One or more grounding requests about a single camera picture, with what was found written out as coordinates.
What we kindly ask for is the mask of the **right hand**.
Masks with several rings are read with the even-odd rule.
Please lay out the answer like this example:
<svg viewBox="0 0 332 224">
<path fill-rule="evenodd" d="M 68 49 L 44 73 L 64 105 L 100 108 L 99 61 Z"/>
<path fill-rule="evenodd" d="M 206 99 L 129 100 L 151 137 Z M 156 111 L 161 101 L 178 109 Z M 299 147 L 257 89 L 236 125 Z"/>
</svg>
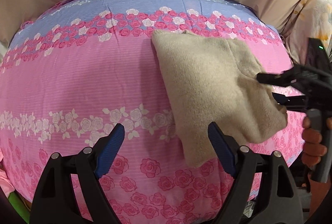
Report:
<svg viewBox="0 0 332 224">
<path fill-rule="evenodd" d="M 302 139 L 304 140 L 302 162 L 308 167 L 313 167 L 326 155 L 328 148 L 322 144 L 321 133 L 311 127 L 308 117 L 303 120 Z"/>
</svg>

